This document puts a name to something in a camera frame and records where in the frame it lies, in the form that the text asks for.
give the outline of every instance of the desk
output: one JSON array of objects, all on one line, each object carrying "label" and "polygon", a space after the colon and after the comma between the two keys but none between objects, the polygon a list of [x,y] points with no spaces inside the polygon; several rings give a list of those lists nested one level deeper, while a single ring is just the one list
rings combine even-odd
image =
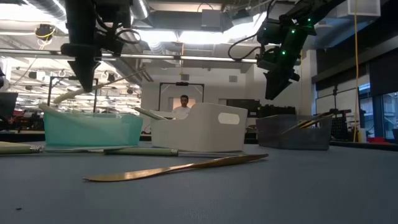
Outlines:
[{"label": "desk", "polygon": [[262,162],[113,183],[81,178],[208,158],[0,157],[0,223],[398,223],[397,152],[255,145],[245,151],[270,156]]}]

